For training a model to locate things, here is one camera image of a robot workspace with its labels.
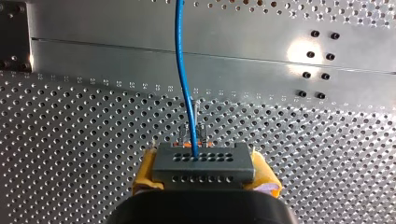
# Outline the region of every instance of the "wire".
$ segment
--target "wire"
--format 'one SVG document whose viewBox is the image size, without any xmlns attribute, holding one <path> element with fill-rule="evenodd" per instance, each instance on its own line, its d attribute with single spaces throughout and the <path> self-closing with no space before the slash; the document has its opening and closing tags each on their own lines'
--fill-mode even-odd
<svg viewBox="0 0 396 224">
<path fill-rule="evenodd" d="M 186 68 L 184 67 L 183 58 L 183 5 L 184 0 L 177 0 L 176 17 L 175 17 L 175 45 L 177 70 L 180 78 L 181 89 L 186 102 L 187 116 L 189 117 L 190 134 L 191 134 L 191 152 L 193 157 L 198 156 L 197 134 L 195 130 L 195 119 L 190 97 L 189 83 L 186 77 Z"/>
</svg>

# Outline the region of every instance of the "metal bracket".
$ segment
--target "metal bracket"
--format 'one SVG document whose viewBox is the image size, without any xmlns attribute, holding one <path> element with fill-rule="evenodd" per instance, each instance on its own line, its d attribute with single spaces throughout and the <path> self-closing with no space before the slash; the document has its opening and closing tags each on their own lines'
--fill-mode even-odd
<svg viewBox="0 0 396 224">
<path fill-rule="evenodd" d="M 190 129 L 187 123 L 180 125 L 178 133 L 177 145 L 184 146 L 186 142 L 190 142 Z M 196 126 L 197 138 L 202 147 L 208 147 L 207 143 L 207 130 L 204 124 L 197 124 Z"/>
<path fill-rule="evenodd" d="M 0 34 L 0 70 L 32 72 L 26 3 L 0 2 Z"/>
</svg>

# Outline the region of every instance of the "mounting hole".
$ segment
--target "mounting hole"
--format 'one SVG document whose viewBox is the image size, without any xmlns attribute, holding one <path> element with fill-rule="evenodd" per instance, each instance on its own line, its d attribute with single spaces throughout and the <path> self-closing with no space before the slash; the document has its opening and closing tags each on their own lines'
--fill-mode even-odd
<svg viewBox="0 0 396 224">
<path fill-rule="evenodd" d="M 329 61 L 332 61 L 332 60 L 335 59 L 335 55 L 333 55 L 332 53 L 328 53 L 328 54 L 326 55 L 326 59 L 329 60 Z"/>
<path fill-rule="evenodd" d="M 327 73 L 323 73 L 321 78 L 323 78 L 324 80 L 329 80 L 330 79 L 330 75 Z"/>
<path fill-rule="evenodd" d="M 308 52 L 306 53 L 306 57 L 308 57 L 308 58 L 313 58 L 313 57 L 315 57 L 315 53 L 314 53 L 313 51 L 308 51 Z"/>
<path fill-rule="evenodd" d="M 332 35 L 330 36 L 332 39 L 338 39 L 338 38 L 340 38 L 340 34 L 338 34 L 338 33 L 332 33 Z"/>
<path fill-rule="evenodd" d="M 322 93 L 322 92 L 319 92 L 319 93 L 317 94 L 317 97 L 318 97 L 320 100 L 323 100 L 323 99 L 326 98 L 326 95 L 325 95 L 324 93 Z"/>
<path fill-rule="evenodd" d="M 311 36 L 312 37 L 318 37 L 320 35 L 320 32 L 319 31 L 312 31 L 311 32 Z"/>
<path fill-rule="evenodd" d="M 301 97 L 305 97 L 306 96 L 306 92 L 305 91 L 299 91 L 298 95 Z"/>
<path fill-rule="evenodd" d="M 304 72 L 303 77 L 305 78 L 311 78 L 311 74 L 309 72 Z"/>
</svg>

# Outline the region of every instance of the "perforated sheet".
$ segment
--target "perforated sheet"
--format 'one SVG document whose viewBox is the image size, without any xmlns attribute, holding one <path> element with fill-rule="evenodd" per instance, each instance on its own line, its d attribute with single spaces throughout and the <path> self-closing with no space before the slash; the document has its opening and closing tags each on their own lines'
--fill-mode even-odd
<svg viewBox="0 0 396 224">
<path fill-rule="evenodd" d="M 3 223 L 105 223 L 186 120 L 178 98 L 36 75 L 1 74 L 0 104 Z M 265 156 L 301 223 L 395 223 L 394 115 L 321 106 L 201 98 L 199 120 Z"/>
</svg>

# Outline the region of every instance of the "silver surface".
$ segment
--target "silver surface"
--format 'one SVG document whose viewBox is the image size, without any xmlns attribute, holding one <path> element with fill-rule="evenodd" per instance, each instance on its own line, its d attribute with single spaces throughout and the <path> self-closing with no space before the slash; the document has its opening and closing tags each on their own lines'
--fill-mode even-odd
<svg viewBox="0 0 396 224">
<path fill-rule="evenodd" d="M 104 223 L 131 195 L 142 150 L 177 140 L 175 98 L 23 74 L 0 76 L 3 223 Z M 201 98 L 217 146 L 247 142 L 302 223 L 394 223 L 395 117 Z"/>
<path fill-rule="evenodd" d="M 245 2 L 248 4 L 242 0 L 186 1 L 186 52 L 396 71 L 395 0 L 262 1 L 262 6 L 256 0 Z M 29 8 L 31 37 L 175 48 L 175 1 L 34 0 Z M 320 36 L 311 37 L 312 30 L 320 31 Z M 332 32 L 341 37 L 330 39 Z M 306 57 L 309 50 L 316 53 L 315 58 Z M 335 60 L 326 60 L 327 53 L 333 53 Z"/>
<path fill-rule="evenodd" d="M 35 58 L 36 71 L 53 75 L 54 80 L 182 95 L 172 52 L 46 41 L 33 41 L 32 46 L 40 55 Z M 396 76 L 390 74 L 196 54 L 186 54 L 185 63 L 194 97 L 396 111 Z M 303 78 L 306 71 L 311 78 Z M 323 73 L 331 75 L 330 80 L 323 80 Z M 298 97 L 298 91 L 306 91 L 307 97 Z M 325 93 L 326 99 L 316 98 L 318 92 Z"/>
<path fill-rule="evenodd" d="M 0 76 L 0 218 L 104 223 L 131 195 L 142 150 L 175 142 L 186 118 L 175 1 L 28 2 L 38 74 Z M 260 150 L 302 223 L 395 223 L 396 2 L 259 2 L 186 1 L 209 140 Z"/>
</svg>

